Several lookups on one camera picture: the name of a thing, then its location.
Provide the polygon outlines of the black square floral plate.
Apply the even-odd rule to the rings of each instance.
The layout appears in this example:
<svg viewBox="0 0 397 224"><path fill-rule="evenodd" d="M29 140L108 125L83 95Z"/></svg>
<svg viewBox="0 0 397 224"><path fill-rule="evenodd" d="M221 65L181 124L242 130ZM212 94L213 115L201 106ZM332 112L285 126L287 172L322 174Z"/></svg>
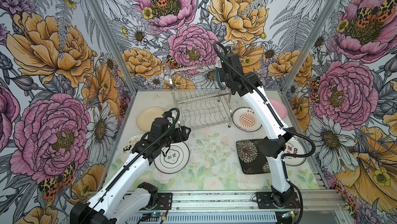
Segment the black square floral plate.
<svg viewBox="0 0 397 224"><path fill-rule="evenodd" d="M240 166L246 175L270 173L268 161L258 148L259 142L259 139L236 142Z"/></svg>

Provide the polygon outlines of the white plate green red rim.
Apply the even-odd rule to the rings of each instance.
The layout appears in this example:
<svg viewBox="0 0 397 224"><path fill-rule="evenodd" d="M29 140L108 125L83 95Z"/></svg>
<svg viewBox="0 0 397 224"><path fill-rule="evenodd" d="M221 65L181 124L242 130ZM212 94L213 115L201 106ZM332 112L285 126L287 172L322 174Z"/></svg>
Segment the white plate green red rim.
<svg viewBox="0 0 397 224"><path fill-rule="evenodd" d="M218 87L220 90L225 90L225 89L226 89L226 86L223 85L223 83L222 83L222 81L221 81L221 69L218 68L218 67L216 67L215 72L216 72L216 79L215 79L215 82L216 82L217 87Z"/></svg>

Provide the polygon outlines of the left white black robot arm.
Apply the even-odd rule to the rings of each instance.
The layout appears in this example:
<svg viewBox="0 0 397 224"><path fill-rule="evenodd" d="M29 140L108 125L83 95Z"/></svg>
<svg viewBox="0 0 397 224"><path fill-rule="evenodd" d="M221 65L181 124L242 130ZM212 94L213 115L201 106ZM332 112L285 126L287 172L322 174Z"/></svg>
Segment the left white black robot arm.
<svg viewBox="0 0 397 224"><path fill-rule="evenodd" d="M130 151L123 166L87 203L77 203L70 212L71 224L123 224L143 208L152 209L158 201L158 188L143 182L127 195L140 175L174 143L188 140L191 129L177 127L180 111L171 108L157 117Z"/></svg>

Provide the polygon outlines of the white plate black rim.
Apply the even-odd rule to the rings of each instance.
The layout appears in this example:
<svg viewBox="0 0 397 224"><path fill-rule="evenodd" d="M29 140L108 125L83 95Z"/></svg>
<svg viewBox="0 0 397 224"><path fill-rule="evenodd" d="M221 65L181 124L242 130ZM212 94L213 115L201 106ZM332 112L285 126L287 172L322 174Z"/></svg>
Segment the white plate black rim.
<svg viewBox="0 0 397 224"><path fill-rule="evenodd" d="M160 155L154 160L156 168L165 174L181 171L188 163L190 151L185 142L171 144L164 147Z"/></svg>

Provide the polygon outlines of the chrome wire dish rack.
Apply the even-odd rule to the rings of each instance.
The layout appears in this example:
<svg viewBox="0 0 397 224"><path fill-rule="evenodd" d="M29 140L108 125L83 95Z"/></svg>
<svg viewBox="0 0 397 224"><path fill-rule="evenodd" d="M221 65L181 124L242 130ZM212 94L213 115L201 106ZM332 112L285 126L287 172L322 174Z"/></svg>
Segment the chrome wire dish rack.
<svg viewBox="0 0 397 224"><path fill-rule="evenodd" d="M231 93L219 84L214 65L171 68L167 66L180 124L199 129L232 123Z"/></svg>

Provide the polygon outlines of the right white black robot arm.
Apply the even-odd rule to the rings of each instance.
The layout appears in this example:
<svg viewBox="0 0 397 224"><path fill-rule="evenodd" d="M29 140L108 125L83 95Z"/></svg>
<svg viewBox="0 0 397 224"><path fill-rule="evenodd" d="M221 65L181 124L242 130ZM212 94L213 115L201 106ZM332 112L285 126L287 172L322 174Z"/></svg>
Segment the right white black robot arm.
<svg viewBox="0 0 397 224"><path fill-rule="evenodd" d="M284 159L312 156L316 149L314 141L299 134L295 128L288 127L282 121L266 96L262 81L254 72L244 73L238 54L218 41L213 43L213 48L220 59L222 68L220 81L225 83L233 95L238 94L249 104L265 130L266 137L259 140L258 149L265 155L270 168L273 204L282 208L286 206L294 193L299 193L298 187L288 179ZM306 154L285 153L285 144L293 137L306 140L311 145L311 150Z"/></svg>

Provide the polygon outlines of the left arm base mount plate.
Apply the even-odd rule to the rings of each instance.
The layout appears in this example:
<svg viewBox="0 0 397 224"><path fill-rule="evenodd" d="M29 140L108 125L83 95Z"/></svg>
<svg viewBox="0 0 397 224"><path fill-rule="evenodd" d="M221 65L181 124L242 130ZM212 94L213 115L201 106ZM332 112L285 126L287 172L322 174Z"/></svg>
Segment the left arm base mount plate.
<svg viewBox="0 0 397 224"><path fill-rule="evenodd" d="M173 202L173 194L172 193L156 193L152 194L147 210L171 210Z"/></svg>

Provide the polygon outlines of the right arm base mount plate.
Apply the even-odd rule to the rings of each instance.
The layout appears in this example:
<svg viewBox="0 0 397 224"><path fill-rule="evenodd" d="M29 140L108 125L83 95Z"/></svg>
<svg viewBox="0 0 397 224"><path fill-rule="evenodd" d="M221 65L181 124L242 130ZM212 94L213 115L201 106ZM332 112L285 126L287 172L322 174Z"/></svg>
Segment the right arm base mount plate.
<svg viewBox="0 0 397 224"><path fill-rule="evenodd" d="M257 203L259 209L297 209L301 207L299 195L296 192L292 192L291 189L285 193L257 192L252 201Z"/></svg>

